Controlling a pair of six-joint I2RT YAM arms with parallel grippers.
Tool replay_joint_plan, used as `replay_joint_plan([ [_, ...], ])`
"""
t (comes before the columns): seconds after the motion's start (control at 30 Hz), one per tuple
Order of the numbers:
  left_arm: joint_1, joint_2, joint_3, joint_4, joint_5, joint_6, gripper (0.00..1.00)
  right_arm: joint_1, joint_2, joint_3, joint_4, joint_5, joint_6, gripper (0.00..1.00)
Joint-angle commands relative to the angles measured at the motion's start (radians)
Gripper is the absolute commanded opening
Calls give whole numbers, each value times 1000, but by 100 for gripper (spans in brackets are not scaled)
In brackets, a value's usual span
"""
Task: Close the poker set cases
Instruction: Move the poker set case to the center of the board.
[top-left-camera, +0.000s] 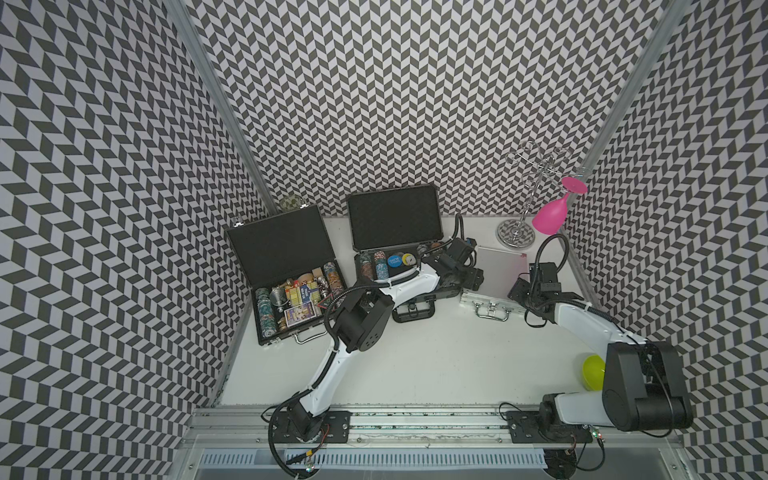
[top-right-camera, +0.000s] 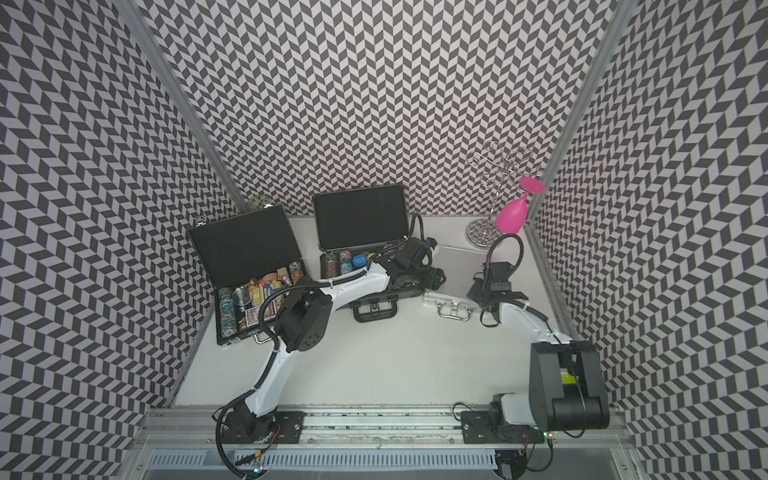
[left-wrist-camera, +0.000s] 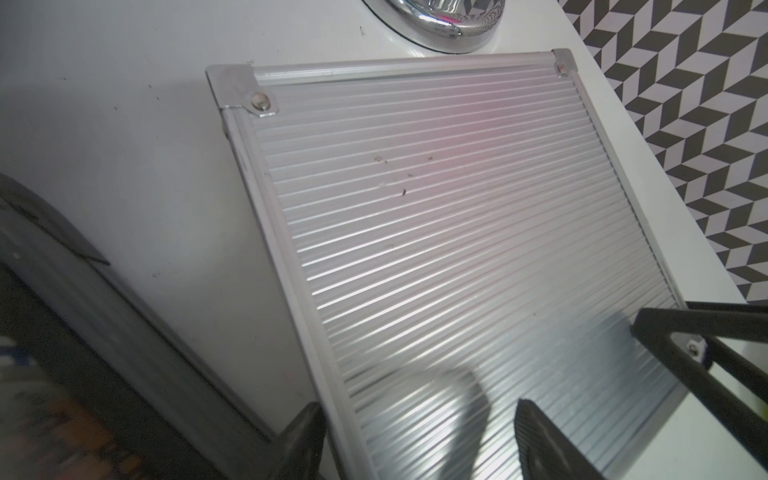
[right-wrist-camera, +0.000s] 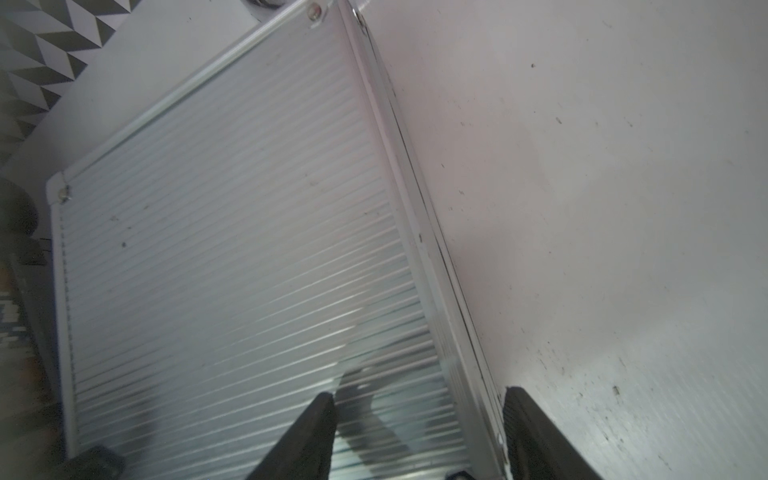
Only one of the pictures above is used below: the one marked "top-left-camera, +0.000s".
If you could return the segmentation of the silver aluminium poker case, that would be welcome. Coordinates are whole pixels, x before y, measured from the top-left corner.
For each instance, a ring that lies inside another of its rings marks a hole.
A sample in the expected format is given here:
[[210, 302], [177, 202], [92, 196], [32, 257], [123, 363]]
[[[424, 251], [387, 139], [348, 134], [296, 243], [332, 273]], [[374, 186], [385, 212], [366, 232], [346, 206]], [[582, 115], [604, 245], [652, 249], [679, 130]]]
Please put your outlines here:
[[476, 252], [476, 268], [482, 271], [483, 280], [477, 289], [463, 289], [460, 304], [479, 319], [506, 322], [513, 316], [522, 317], [524, 308], [508, 295], [515, 282], [528, 273], [527, 255], [487, 247], [478, 247]]

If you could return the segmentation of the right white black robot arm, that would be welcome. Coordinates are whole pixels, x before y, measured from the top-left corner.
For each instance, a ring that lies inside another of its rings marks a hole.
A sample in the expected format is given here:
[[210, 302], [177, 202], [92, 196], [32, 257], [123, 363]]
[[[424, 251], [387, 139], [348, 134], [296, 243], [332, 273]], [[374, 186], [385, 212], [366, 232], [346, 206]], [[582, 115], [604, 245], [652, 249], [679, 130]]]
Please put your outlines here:
[[540, 434], [566, 426], [612, 427], [663, 438], [692, 426], [694, 409], [677, 349], [621, 326], [612, 315], [559, 282], [570, 245], [562, 234], [539, 247], [529, 272], [515, 282], [509, 298], [548, 325], [564, 329], [588, 346], [605, 365], [602, 387], [582, 393], [547, 394], [539, 404]]

